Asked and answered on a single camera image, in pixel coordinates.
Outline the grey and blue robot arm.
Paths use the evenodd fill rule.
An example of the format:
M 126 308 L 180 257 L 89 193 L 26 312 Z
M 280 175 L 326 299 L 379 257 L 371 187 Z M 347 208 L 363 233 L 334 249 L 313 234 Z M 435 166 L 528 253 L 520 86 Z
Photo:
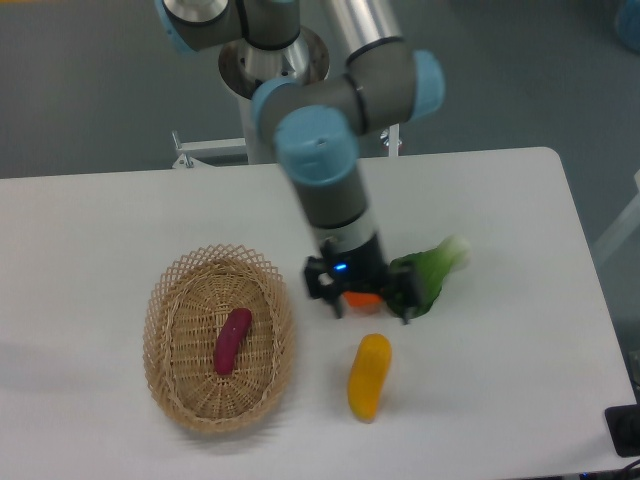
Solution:
M 311 298 L 343 313 L 347 292 L 374 294 L 404 321 L 429 302 L 417 266 L 388 263 L 358 168 L 360 135 L 425 117 L 445 96 L 438 60 L 406 44 L 387 1 L 328 1 L 346 50 L 343 75 L 318 71 L 296 1 L 160 1 L 175 46 L 231 53 L 219 71 L 250 104 L 248 140 L 278 162 L 307 218 L 318 255 L 307 259 Z

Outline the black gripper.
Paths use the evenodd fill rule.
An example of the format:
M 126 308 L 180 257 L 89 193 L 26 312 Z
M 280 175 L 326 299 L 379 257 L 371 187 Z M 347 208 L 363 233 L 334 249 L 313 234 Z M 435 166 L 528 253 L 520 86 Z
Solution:
M 389 268 L 379 236 L 360 246 L 339 251 L 335 238 L 320 246 L 322 258 L 309 256 L 303 268 L 308 296 L 323 300 L 336 319 L 344 315 L 342 295 L 345 292 L 374 294 L 385 300 L 387 309 L 409 325 L 418 303 L 417 273 L 413 265 Z

